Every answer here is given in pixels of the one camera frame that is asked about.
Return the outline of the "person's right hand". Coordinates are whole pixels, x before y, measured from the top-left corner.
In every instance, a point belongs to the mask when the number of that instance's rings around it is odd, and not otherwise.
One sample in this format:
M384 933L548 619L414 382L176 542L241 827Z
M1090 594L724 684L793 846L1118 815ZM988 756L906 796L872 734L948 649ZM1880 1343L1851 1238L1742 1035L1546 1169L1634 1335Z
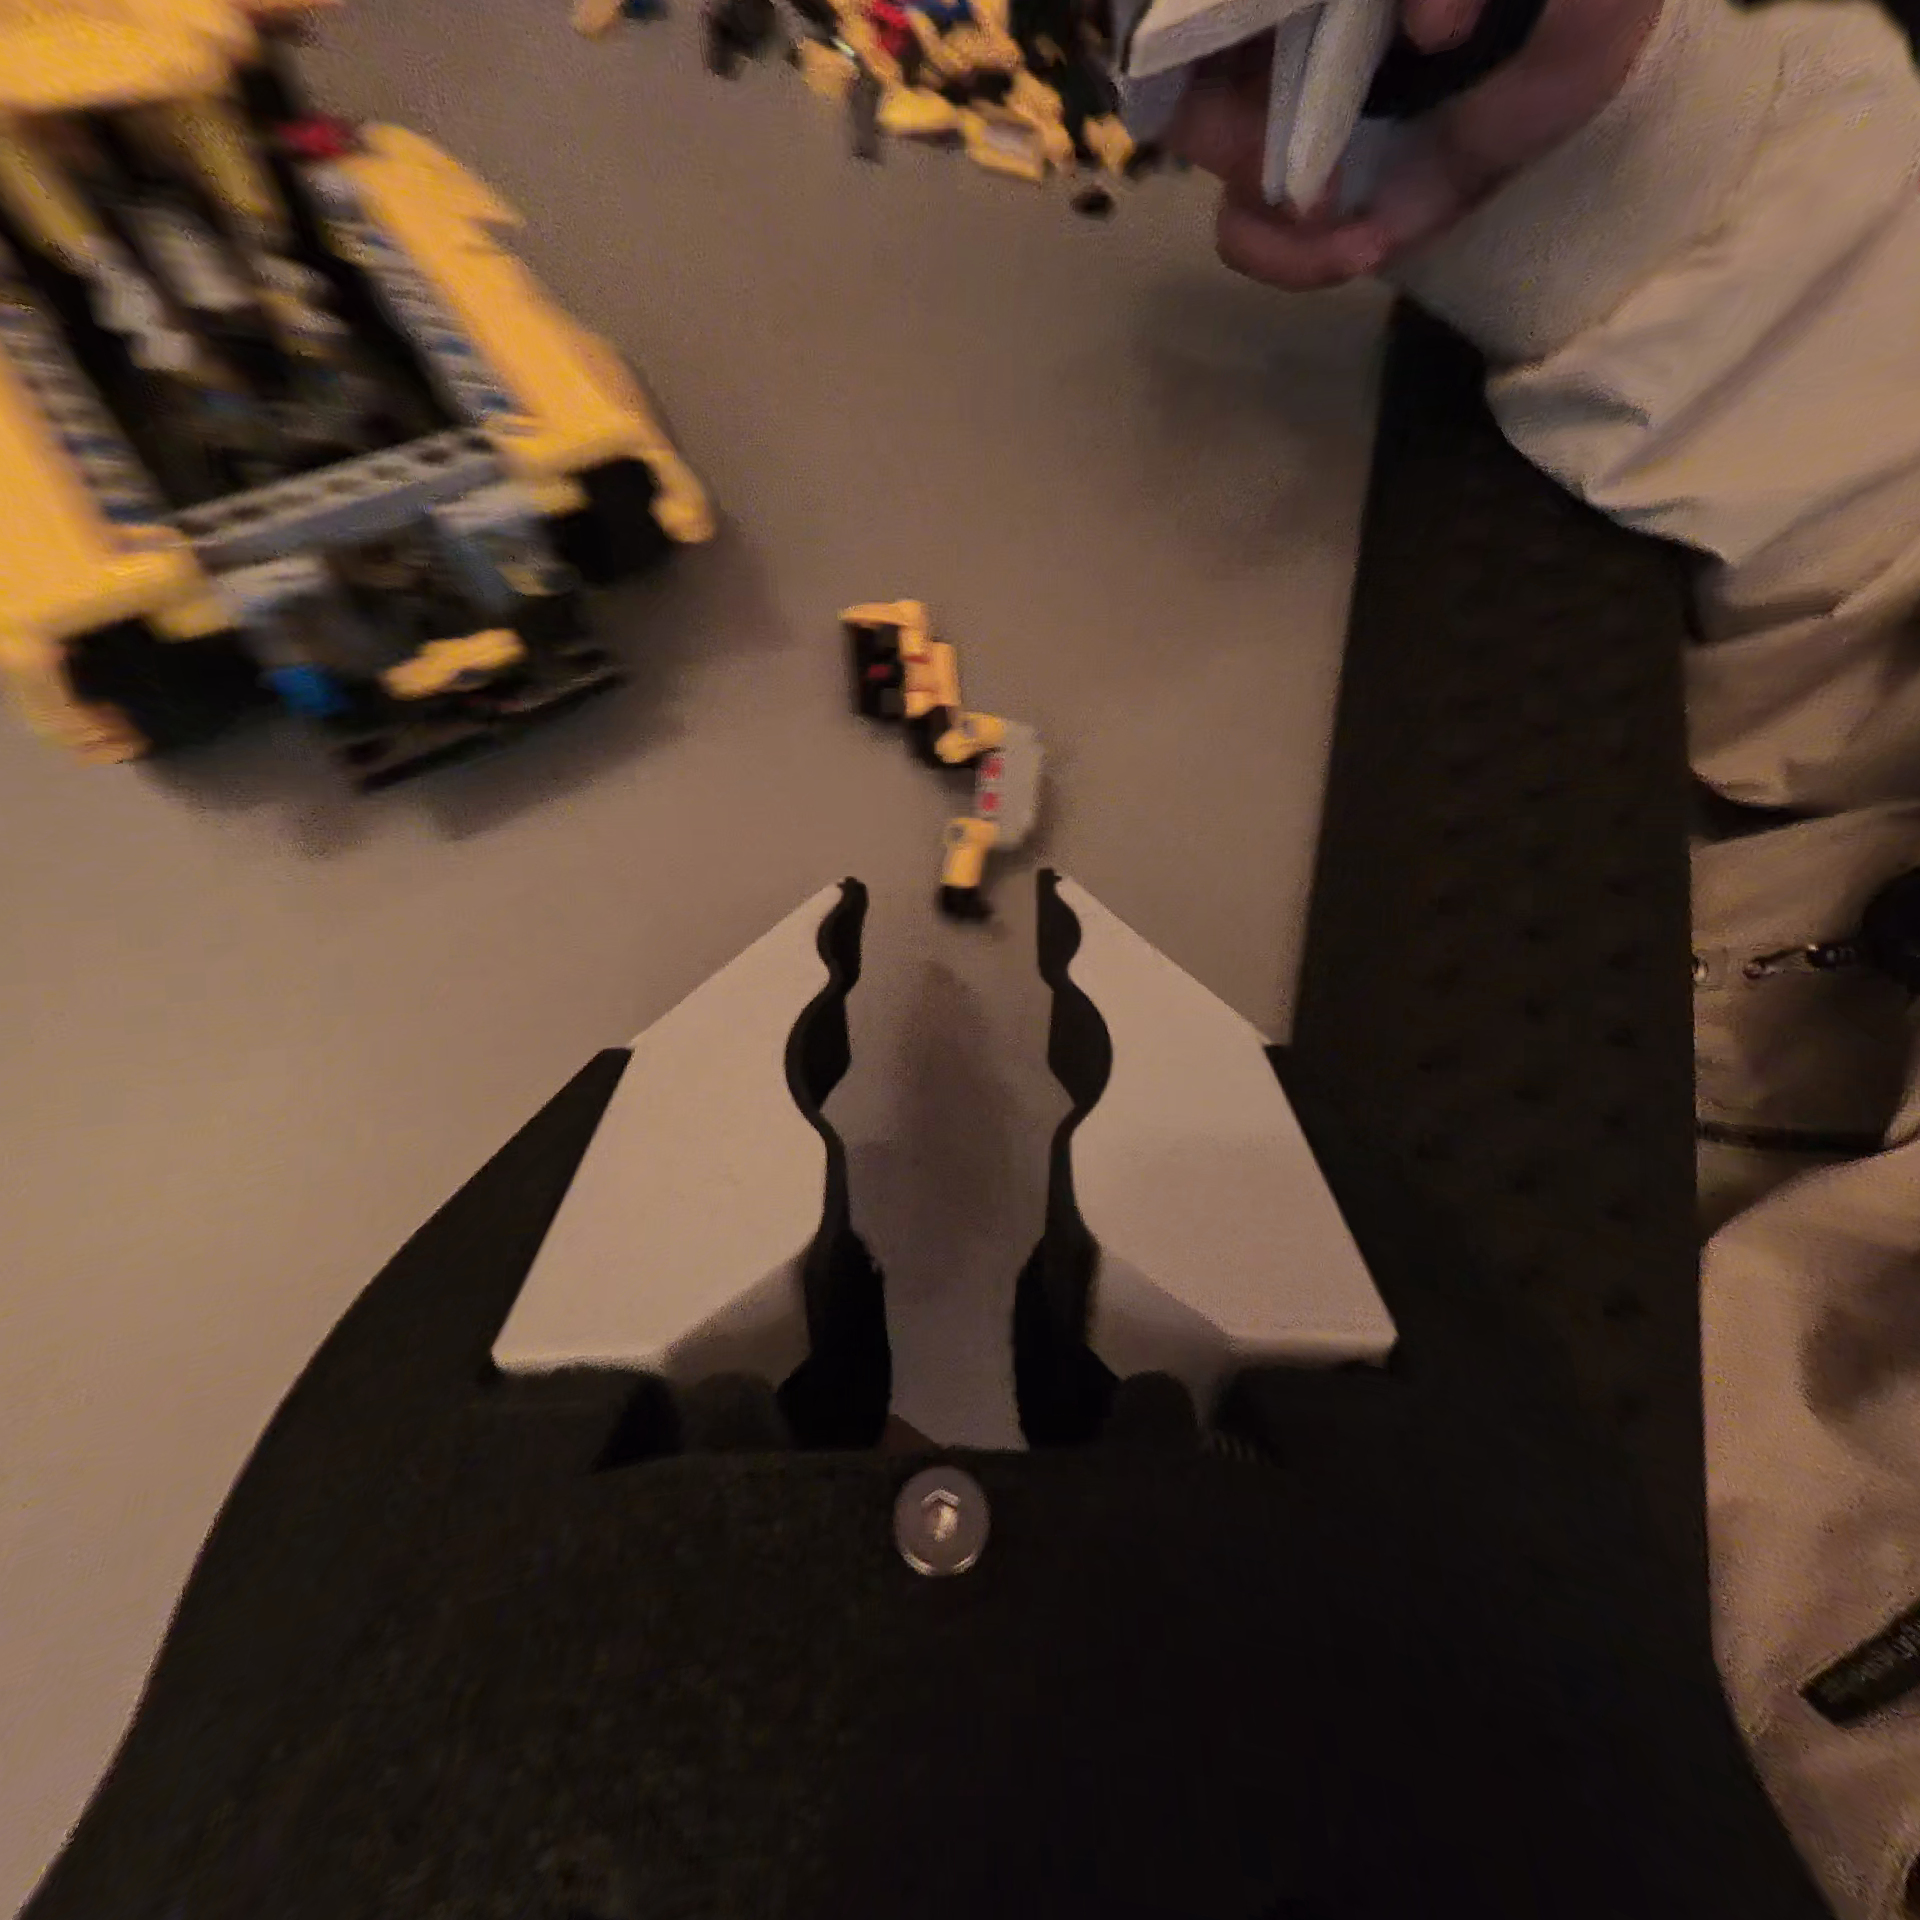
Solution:
M1546 4L1515 55L1400 137L1354 214L1332 198L1297 210L1261 196L1266 39L1203 63L1166 143L1219 182L1217 252L1234 273L1285 293L1370 278L1584 130L1619 95L1662 11L1660 3Z

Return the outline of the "black perforated edge pad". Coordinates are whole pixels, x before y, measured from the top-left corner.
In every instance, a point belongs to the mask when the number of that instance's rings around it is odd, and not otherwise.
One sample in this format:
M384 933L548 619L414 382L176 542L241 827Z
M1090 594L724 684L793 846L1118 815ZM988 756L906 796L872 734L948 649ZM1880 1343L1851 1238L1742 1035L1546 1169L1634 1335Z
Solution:
M1483 382L1393 308L1294 1057L1699 1564L1690 565Z

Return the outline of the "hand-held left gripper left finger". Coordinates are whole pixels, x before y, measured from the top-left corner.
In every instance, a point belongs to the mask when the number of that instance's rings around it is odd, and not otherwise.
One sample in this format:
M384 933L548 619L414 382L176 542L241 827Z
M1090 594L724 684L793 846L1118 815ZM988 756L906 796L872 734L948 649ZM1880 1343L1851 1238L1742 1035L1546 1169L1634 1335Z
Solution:
M827 1115L868 905L862 881L824 887L627 1044L493 1337L500 1377L746 1377L804 1449L878 1444L885 1284Z

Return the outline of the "person's beige jacket torso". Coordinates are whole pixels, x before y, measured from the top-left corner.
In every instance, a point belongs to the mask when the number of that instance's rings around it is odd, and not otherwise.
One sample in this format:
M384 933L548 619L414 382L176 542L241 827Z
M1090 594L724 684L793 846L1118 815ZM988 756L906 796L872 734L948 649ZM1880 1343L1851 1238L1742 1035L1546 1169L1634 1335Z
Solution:
M1691 846L1713 1649L1837 1916L1916 1916L1916 562L1733 645Z

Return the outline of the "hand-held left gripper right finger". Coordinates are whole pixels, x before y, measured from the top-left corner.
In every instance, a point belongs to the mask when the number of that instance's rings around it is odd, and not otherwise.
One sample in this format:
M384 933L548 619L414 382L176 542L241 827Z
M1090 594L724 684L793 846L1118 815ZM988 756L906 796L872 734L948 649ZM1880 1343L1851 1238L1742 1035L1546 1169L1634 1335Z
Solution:
M1092 1444L1144 1377L1204 1425L1246 1377L1386 1366L1400 1327L1264 1034L1058 870L1035 938L1067 1107L1014 1284L1021 1441Z

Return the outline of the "yellow toy brick car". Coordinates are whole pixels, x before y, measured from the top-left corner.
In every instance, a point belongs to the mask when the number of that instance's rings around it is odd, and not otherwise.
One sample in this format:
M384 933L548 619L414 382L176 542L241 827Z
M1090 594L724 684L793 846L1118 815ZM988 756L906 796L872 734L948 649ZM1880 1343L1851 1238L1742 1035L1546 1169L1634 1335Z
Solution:
M315 11L4 4L4 701L84 762L276 707L394 787L621 689L592 591L714 537L517 212L301 95Z

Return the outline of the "person's right forearm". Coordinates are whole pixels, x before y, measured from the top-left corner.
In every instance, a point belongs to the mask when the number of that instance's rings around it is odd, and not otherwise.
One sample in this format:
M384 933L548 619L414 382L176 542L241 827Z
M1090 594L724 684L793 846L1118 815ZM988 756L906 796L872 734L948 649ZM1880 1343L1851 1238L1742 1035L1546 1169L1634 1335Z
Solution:
M1666 4L1619 95L1390 278L1512 446L1742 618L1916 590L1916 63L1876 4Z

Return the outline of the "small yellow brick assembly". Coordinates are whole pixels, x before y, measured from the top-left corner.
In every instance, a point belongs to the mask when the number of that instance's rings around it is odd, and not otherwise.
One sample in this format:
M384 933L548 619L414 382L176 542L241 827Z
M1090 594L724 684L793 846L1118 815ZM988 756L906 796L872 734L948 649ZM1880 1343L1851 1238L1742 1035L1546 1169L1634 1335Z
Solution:
M956 923L986 923L994 867L1021 847L990 853L990 830L971 814L973 769L1000 741L1001 723L1014 718L970 707L957 649L932 628L920 599L856 604L837 619L856 714L898 731L915 762L964 802L945 826L940 911Z

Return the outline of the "pile of yellow black bricks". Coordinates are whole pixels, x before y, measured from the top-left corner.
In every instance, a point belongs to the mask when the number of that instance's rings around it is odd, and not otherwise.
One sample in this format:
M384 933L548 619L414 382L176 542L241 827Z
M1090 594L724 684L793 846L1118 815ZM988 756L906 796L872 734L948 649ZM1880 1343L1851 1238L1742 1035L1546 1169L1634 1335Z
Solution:
M1149 177L1152 140L1121 121L1092 4L706 3L705 68L736 79L781 62L832 108L856 161L956 153L986 177L1064 185L1074 214L1110 220Z

